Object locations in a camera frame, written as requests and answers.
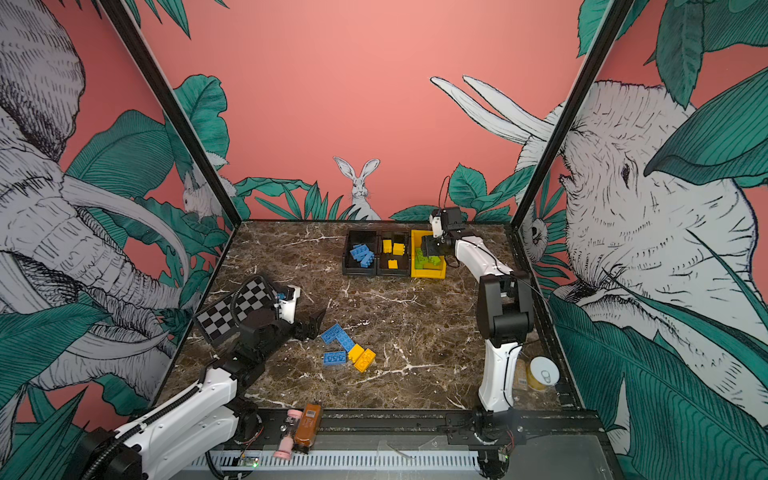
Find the animal eye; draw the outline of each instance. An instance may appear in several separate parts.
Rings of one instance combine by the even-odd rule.
[[[629,165],[624,164],[624,166],[621,168],[621,178],[624,179],[624,185],[629,188]]]

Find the yellow bin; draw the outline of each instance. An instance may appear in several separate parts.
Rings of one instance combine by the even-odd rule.
[[[432,235],[431,230],[411,230],[411,276],[413,278],[445,278],[445,257],[440,256],[440,265],[435,269],[416,269],[416,249],[422,247],[422,237]]]

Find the yellow building block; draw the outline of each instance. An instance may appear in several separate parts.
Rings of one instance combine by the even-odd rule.
[[[349,354],[348,354],[349,359],[352,360],[352,363],[357,362],[357,359],[360,358],[363,351],[364,350],[362,349],[362,347],[357,343],[355,344],[354,347],[352,347],[352,349],[349,351]]]
[[[371,349],[366,349],[366,351],[362,353],[357,362],[355,362],[355,368],[358,369],[361,373],[365,372],[368,367],[371,366],[371,363],[373,363],[373,359],[375,358],[376,354],[371,351]]]

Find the marble tabletop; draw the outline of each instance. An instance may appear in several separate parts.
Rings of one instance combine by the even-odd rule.
[[[475,322],[477,283],[465,266],[448,268],[444,280],[387,276],[343,276],[346,232],[427,229],[400,223],[246,222],[240,227],[214,279],[205,304],[223,298],[255,273],[302,288],[297,319],[327,308],[322,330],[338,323],[349,336],[376,353],[360,373],[351,364],[323,367],[323,353],[341,350],[319,337],[291,339],[266,365],[247,391],[263,408],[303,408],[320,401],[337,409],[470,409],[477,403],[485,347]],[[513,265],[503,226],[472,230],[500,261]],[[190,385],[213,354],[221,354],[237,336],[216,349],[197,326],[160,393],[163,402]],[[536,331],[527,341],[538,338]],[[521,358],[543,355],[540,342],[523,347]],[[554,388],[544,392],[515,389],[515,408],[560,409]]]

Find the black and white checkered pattern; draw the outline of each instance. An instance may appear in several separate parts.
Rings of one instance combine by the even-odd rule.
[[[244,289],[238,289],[241,294],[237,298],[234,312],[230,310],[232,295],[227,295],[214,305],[198,313],[195,321],[203,330],[205,340],[213,346],[220,345],[224,340],[237,332],[238,326],[246,319],[248,313],[262,307],[270,307],[274,302],[274,294],[270,295],[271,287],[261,276],[249,280]]]

